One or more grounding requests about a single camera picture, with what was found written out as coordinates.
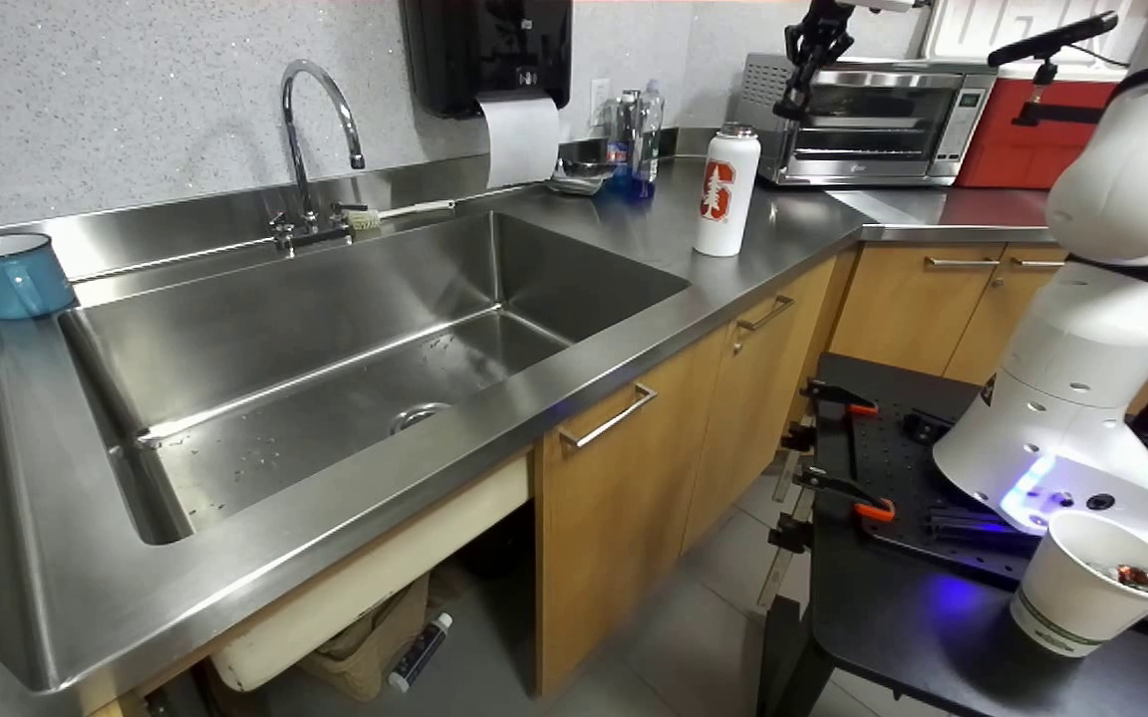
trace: wooden cabinet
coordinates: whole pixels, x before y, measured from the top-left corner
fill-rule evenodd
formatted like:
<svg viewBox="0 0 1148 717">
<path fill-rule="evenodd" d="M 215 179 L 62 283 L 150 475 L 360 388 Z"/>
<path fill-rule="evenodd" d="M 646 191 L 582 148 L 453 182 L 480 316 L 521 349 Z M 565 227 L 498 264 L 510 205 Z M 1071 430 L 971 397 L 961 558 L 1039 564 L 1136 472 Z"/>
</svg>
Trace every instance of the wooden cabinet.
<svg viewBox="0 0 1148 717">
<path fill-rule="evenodd" d="M 715 343 L 703 343 L 543 438 L 540 693 L 565 687 L 679 562 L 708 361 Z"/>
<path fill-rule="evenodd" d="M 827 347 L 834 266 L 807 270 L 540 444 L 540 693 L 565 687 L 771 468 Z"/>
<path fill-rule="evenodd" d="M 983 384 L 1056 247 L 864 247 L 829 349 Z"/>
</svg>

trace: sink drain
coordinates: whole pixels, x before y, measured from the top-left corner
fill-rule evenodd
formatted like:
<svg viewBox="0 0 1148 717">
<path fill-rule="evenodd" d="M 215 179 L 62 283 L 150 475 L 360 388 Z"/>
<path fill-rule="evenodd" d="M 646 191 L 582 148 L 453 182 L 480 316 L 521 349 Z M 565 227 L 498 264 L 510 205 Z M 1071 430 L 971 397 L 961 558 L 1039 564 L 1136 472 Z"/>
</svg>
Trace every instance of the sink drain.
<svg viewBox="0 0 1148 717">
<path fill-rule="evenodd" d="M 404 434 L 405 425 L 435 420 L 443 406 L 445 406 L 445 404 L 413 404 L 413 406 L 404 406 L 404 409 L 391 420 L 388 434 Z"/>
</svg>

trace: white bottle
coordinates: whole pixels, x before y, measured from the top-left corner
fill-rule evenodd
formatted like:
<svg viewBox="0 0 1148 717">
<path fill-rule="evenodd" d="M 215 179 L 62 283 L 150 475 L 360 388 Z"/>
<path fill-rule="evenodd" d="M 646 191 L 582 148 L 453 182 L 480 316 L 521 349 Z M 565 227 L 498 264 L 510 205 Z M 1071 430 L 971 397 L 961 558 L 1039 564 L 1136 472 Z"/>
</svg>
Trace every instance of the white bottle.
<svg viewBox="0 0 1148 717">
<path fill-rule="evenodd" d="M 744 213 L 760 167 L 760 141 L 749 128 L 727 128 L 704 148 L 696 256 L 736 256 Z"/>
</svg>

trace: red appliance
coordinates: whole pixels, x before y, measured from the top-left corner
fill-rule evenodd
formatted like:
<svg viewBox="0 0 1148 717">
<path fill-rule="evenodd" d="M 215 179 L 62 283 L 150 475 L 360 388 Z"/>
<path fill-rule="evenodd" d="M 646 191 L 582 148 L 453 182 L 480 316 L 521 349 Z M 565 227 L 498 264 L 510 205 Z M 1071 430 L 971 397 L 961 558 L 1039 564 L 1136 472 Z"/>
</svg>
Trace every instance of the red appliance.
<svg viewBox="0 0 1148 717">
<path fill-rule="evenodd" d="M 1013 124 L 1028 90 L 1028 81 L 998 81 L 957 187 L 1048 191 L 1090 148 L 1092 124 Z M 1046 89 L 1046 104 L 1106 106 L 1111 90 L 1115 81 L 1056 81 Z"/>
</svg>

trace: paper towel dispenser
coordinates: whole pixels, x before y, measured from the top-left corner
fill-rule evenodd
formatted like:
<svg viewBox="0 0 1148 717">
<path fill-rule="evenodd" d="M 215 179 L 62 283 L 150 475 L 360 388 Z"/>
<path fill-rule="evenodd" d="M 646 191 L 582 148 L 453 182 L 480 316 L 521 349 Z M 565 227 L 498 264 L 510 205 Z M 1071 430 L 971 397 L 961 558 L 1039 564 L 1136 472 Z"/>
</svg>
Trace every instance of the paper towel dispenser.
<svg viewBox="0 0 1148 717">
<path fill-rule="evenodd" d="M 569 0 L 404 0 L 413 94 L 480 116 L 480 94 L 569 104 Z"/>
</svg>

